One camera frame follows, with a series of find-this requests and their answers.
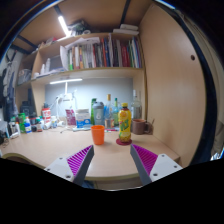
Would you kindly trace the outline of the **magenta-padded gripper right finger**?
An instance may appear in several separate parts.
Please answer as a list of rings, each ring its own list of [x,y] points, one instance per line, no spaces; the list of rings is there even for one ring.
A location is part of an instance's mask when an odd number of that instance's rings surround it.
[[[130,154],[135,162],[143,186],[182,169],[166,154],[156,155],[135,144],[131,145]]]

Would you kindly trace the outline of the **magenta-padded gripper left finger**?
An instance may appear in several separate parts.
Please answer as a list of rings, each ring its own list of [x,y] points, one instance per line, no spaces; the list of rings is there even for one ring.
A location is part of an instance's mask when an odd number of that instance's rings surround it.
[[[82,186],[93,156],[94,146],[90,145],[67,158],[57,158],[45,171]]]

